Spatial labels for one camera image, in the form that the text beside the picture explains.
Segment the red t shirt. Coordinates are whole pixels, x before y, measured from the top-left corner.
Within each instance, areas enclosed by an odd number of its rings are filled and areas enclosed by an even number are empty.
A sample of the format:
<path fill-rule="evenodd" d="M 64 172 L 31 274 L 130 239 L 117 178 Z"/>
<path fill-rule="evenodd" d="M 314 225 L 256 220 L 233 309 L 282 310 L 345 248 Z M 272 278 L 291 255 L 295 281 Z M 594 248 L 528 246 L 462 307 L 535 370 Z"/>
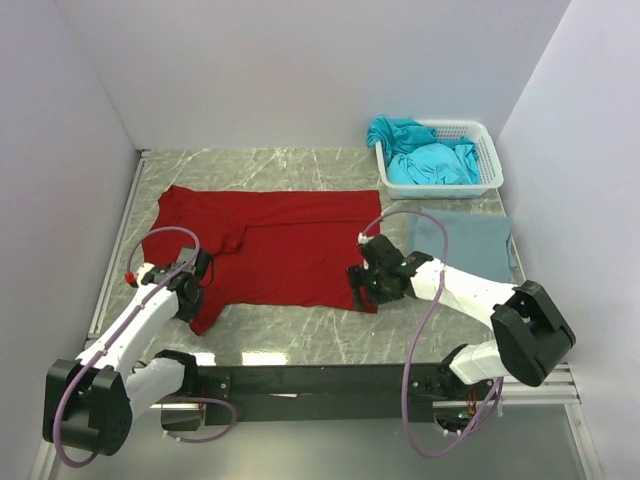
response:
<path fill-rule="evenodd" d="M 354 309 L 347 270 L 362 261 L 358 235 L 381 213 L 363 191 L 194 191 L 173 185 L 158 200 L 145 261 L 164 266 L 191 245 L 214 257 L 204 302 L 190 323 L 205 334 L 233 304 Z"/>

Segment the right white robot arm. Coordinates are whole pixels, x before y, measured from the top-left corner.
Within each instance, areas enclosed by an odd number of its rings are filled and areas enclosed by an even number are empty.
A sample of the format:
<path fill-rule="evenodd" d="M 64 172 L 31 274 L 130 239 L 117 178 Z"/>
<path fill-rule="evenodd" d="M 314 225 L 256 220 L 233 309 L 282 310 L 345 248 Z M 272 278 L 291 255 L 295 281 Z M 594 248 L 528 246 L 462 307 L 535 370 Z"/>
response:
<path fill-rule="evenodd" d="M 460 399 L 474 384 L 511 376 L 540 386 L 576 344 L 576 336 L 546 289 L 534 281 L 499 283 L 458 270 L 429 254 L 407 256 L 384 235 L 359 236 L 363 263 L 347 269 L 354 305 L 410 297 L 460 312 L 494 338 L 464 345 L 443 361 L 439 387 Z"/>

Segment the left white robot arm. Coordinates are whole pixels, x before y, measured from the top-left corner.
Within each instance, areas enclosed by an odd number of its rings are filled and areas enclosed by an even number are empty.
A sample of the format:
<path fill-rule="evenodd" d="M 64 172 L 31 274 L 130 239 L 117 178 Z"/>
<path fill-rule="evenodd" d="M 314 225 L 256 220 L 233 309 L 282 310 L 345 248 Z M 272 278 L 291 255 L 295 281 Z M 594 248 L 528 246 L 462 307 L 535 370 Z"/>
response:
<path fill-rule="evenodd" d="M 200 390 L 194 355 L 163 350 L 141 369 L 134 366 L 165 323 L 195 319 L 204 301 L 201 283 L 212 274 L 212 255 L 195 247 L 183 248 L 168 265 L 142 265 L 133 276 L 134 298 L 108 330 L 75 359 L 49 368 L 44 440 L 111 456 L 154 403 L 193 399 Z"/>

